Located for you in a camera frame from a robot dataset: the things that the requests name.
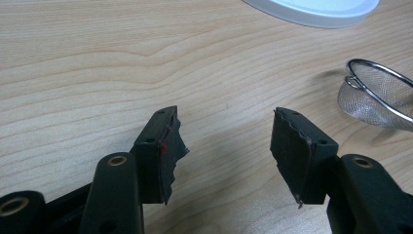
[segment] white plate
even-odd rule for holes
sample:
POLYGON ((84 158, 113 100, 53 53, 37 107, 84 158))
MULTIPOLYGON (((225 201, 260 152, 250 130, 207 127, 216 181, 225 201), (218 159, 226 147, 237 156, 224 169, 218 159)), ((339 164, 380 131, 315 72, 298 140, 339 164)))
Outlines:
POLYGON ((252 7, 291 22, 326 28, 361 23, 379 0, 244 0, 252 7))

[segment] metal rim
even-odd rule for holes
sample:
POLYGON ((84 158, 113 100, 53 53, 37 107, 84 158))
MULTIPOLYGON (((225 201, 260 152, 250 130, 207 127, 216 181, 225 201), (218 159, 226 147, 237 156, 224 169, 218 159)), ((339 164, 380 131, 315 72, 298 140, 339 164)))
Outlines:
POLYGON ((370 160, 361 158, 361 157, 353 157, 352 161, 358 165, 359 167, 362 168, 373 168, 373 164, 370 162, 370 160))
POLYGON ((389 69, 388 67, 381 65, 377 62, 370 61, 370 60, 365 60, 365 59, 360 59, 360 58, 355 58, 351 59, 347 62, 347 68, 349 69, 349 72, 351 73, 352 76, 347 76, 345 77, 346 83, 351 86, 354 89, 357 90, 363 90, 365 91, 368 95, 370 95, 372 98, 374 98, 376 101, 378 101, 380 104, 382 104, 384 107, 386 107, 388 110, 390 110, 393 114, 397 115, 398 117, 413 123, 413 118, 405 115, 404 113, 401 113, 397 109, 393 108, 391 105, 389 105, 386 101, 383 99, 379 98, 376 94, 374 94, 370 89, 368 89, 367 86, 364 85, 364 83, 356 76, 355 72, 353 71, 353 64, 362 64, 362 65, 367 65, 371 66, 374 68, 377 68, 383 72, 386 72, 388 74, 392 74, 395 78, 399 79, 400 81, 404 82, 405 84, 409 85, 413 89, 413 81, 411 81, 409 78, 403 76, 402 74, 389 69), (351 81, 356 81, 358 86, 354 85, 351 83, 351 81))
POLYGON ((112 158, 110 158, 107 161, 107 165, 111 167, 117 167, 127 162, 127 160, 128 158, 125 157, 124 155, 117 155, 117 156, 113 156, 112 158))
POLYGON ((21 211, 28 205, 28 202, 26 197, 15 197, 0 206, 0 216, 9 216, 21 211))

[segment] light wood surface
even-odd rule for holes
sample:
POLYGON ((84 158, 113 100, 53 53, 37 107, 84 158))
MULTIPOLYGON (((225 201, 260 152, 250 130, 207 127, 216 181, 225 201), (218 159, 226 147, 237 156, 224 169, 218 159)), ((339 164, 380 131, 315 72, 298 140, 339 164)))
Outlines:
POLYGON ((301 112, 378 160, 413 193, 413 135, 347 116, 349 59, 413 76, 413 2, 383 0, 361 25, 320 29, 241 0, 1 1, 0 196, 48 201, 128 151, 158 109, 178 106, 191 150, 147 233, 330 233, 326 206, 298 210, 271 155, 273 109, 301 112))

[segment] black plastic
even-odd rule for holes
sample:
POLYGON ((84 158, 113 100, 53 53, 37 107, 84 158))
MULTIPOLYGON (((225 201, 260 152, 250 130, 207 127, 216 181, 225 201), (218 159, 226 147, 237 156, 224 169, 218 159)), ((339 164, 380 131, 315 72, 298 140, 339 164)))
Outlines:
POLYGON ((80 187, 47 204, 48 234, 78 233, 91 184, 80 187))
POLYGON ((34 234, 46 225, 45 199, 39 192, 11 193, 0 198, 0 205, 0 233, 34 234))
POLYGON ((271 151, 299 204, 323 204, 322 177, 337 159, 338 144, 302 114, 278 107, 271 151))
POLYGON ((135 157, 114 153, 102 158, 94 173, 79 233, 143 233, 143 227, 135 157), (123 163, 109 164, 117 160, 123 163))
MULTIPOLYGON (((411 199, 380 163, 349 154, 341 157, 335 171, 356 221, 352 233, 413 233, 411 199)), ((332 220, 341 221, 331 218, 332 227, 338 226, 332 220)))
POLYGON ((144 204, 168 203, 175 181, 176 162, 189 150, 180 134, 176 106, 155 112, 134 142, 131 154, 139 167, 141 201, 144 204))

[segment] hole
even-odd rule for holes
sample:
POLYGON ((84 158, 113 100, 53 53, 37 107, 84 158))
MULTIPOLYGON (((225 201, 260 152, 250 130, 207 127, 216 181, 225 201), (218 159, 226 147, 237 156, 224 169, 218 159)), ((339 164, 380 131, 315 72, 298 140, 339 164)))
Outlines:
POLYGON ((118 156, 110 158, 107 161, 107 165, 115 167, 115 166, 119 166, 119 165, 124 164, 127 160, 128 160, 127 157, 122 156, 122 155, 118 155, 118 156))
POLYGON ((353 162, 355 162, 357 165, 359 165, 360 167, 363 167, 363 168, 372 168, 373 167, 373 164, 370 161, 362 159, 362 158, 354 157, 353 162))
POLYGON ((25 208, 28 204, 28 199, 25 197, 13 198, 0 206, 0 216, 13 215, 25 208))
POLYGON ((113 221, 105 221, 99 226, 99 233, 111 233, 116 229, 116 224, 113 221))

